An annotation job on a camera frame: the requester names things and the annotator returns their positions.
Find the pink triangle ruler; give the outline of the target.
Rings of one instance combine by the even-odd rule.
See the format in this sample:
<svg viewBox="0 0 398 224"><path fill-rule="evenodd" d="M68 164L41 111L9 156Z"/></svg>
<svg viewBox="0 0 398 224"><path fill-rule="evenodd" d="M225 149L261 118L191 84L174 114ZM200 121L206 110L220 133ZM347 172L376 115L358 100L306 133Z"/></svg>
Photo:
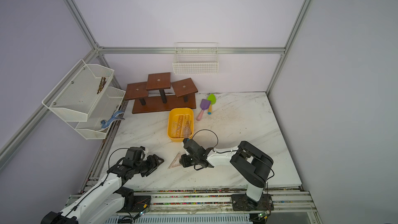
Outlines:
<svg viewBox="0 0 398 224"><path fill-rule="evenodd" d="M174 160L169 165L168 169L172 169L172 168L181 166L181 164L179 163L180 159L181 159L181 152L179 151L178 154L176 155L176 157L174 158Z"/></svg>
<svg viewBox="0 0 398 224"><path fill-rule="evenodd" d="M192 134L192 130L191 130L190 125L189 125L189 124L185 125L185 126L182 128L181 136L182 136L183 138L188 138L188 137L191 136L191 134Z"/></svg>

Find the yellow plastic storage box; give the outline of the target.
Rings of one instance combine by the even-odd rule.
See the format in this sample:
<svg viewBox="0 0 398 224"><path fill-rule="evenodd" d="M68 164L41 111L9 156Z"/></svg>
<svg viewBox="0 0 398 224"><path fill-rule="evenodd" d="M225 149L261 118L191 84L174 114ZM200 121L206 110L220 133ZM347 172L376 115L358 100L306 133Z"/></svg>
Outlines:
<svg viewBox="0 0 398 224"><path fill-rule="evenodd" d="M175 108L169 113L167 135L172 142L191 139L194 133L194 116L190 108Z"/></svg>

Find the pink long straight ruler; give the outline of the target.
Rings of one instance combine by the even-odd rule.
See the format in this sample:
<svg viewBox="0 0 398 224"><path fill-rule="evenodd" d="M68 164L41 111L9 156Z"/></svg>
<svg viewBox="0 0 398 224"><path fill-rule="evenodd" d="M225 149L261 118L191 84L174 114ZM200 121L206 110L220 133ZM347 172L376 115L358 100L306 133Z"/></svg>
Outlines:
<svg viewBox="0 0 398 224"><path fill-rule="evenodd" d="M177 122L176 122L175 138L180 138L181 137L183 118L184 118L184 115L179 115L178 116L178 119L177 119Z"/></svg>

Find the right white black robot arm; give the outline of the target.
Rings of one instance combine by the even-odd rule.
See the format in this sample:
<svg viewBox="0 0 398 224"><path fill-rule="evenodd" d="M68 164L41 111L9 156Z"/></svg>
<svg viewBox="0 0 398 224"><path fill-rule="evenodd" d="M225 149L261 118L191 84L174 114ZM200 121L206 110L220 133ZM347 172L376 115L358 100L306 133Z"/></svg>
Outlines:
<svg viewBox="0 0 398 224"><path fill-rule="evenodd" d="M215 149L200 146L193 139L184 139L182 146L186 151L179 163L184 167L204 168L233 166L248 182L245 194L232 195L234 211L272 211L274 204L271 195L265 194L267 181L273 173L273 159L263 151L242 141L229 149Z"/></svg>

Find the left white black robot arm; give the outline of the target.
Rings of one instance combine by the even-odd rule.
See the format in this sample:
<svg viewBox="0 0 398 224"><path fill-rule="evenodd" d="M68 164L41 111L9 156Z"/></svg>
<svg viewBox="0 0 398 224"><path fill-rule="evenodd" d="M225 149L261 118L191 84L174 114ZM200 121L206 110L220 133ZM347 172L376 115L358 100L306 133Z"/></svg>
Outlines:
<svg viewBox="0 0 398 224"><path fill-rule="evenodd" d="M148 177L164 159L146 155L145 147L130 147L106 175L78 200L59 212L49 212L42 224L102 224L117 212L135 213L130 223L149 211L151 196L134 196L124 185L135 175Z"/></svg>

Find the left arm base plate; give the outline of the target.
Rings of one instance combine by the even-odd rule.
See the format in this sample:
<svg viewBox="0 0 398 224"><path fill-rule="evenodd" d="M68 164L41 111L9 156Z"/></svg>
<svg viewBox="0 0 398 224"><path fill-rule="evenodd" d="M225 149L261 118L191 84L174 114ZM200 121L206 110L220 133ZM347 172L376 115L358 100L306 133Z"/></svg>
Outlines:
<svg viewBox="0 0 398 224"><path fill-rule="evenodd" d="M139 213L149 208L151 196L130 196L124 206L117 210L117 213Z"/></svg>

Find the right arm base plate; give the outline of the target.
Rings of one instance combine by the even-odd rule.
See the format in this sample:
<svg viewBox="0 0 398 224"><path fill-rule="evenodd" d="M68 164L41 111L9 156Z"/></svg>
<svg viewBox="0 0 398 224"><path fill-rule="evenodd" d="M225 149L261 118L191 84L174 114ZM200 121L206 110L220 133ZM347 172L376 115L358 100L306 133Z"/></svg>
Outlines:
<svg viewBox="0 0 398 224"><path fill-rule="evenodd" d="M252 200L247 195L231 195L234 211L273 211L274 204L271 195L262 194L259 201Z"/></svg>

